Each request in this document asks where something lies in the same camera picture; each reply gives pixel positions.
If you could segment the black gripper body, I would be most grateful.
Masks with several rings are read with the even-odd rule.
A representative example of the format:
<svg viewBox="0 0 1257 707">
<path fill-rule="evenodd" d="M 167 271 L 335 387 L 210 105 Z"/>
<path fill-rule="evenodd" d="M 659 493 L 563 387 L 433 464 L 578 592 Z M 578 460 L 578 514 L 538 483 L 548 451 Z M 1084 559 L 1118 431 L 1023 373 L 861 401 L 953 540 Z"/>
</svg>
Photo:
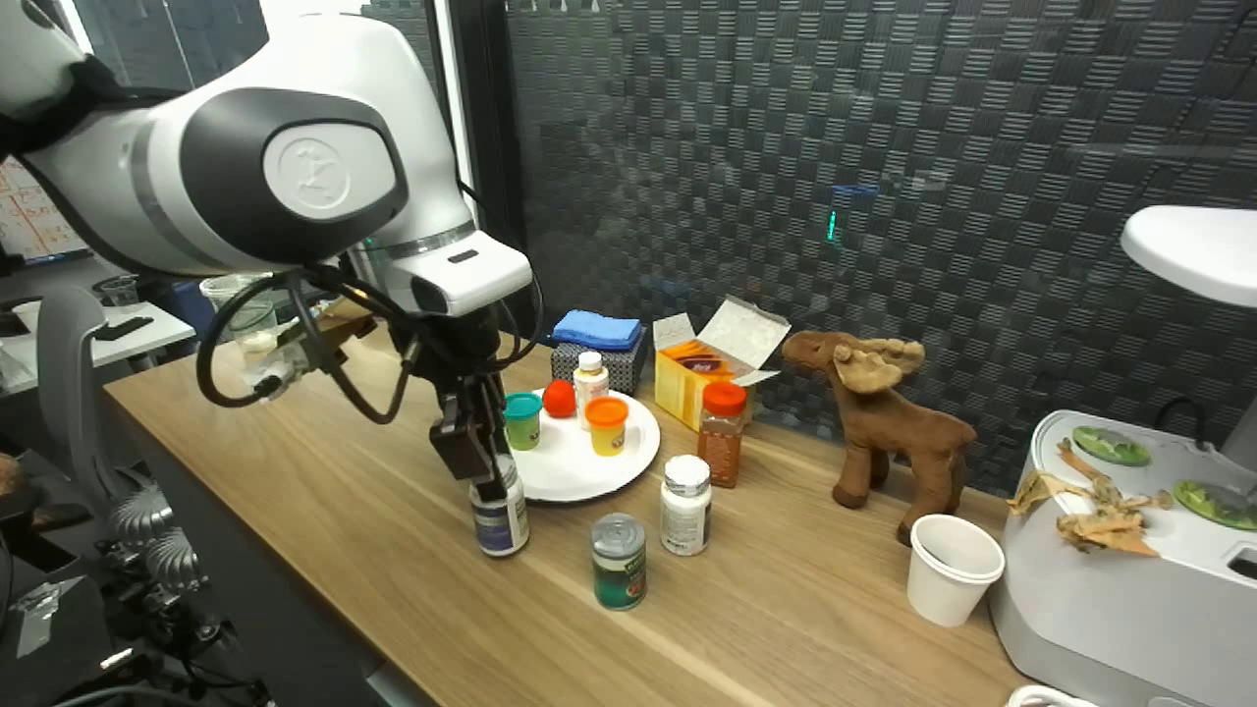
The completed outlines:
<svg viewBox="0 0 1257 707">
<path fill-rule="evenodd" d="M 504 404 L 500 313 L 415 320 L 411 334 L 415 353 L 409 368 L 434 390 L 441 419 L 496 428 Z"/>
</svg>

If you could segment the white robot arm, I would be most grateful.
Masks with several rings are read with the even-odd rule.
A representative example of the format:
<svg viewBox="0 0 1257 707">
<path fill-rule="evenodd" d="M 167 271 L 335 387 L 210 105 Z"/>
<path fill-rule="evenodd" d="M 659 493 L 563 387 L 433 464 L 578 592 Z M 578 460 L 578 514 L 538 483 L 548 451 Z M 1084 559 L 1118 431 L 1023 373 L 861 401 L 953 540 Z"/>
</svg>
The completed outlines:
<svg viewBox="0 0 1257 707">
<path fill-rule="evenodd" d="M 183 93 L 125 89 L 39 0 L 0 0 L 0 121 L 19 163 L 102 258 L 171 281 L 252 271 L 354 284 L 434 390 L 433 447 L 480 504 L 508 495 L 488 313 L 530 258 L 488 236 L 409 38 L 311 11 Z"/>
</svg>

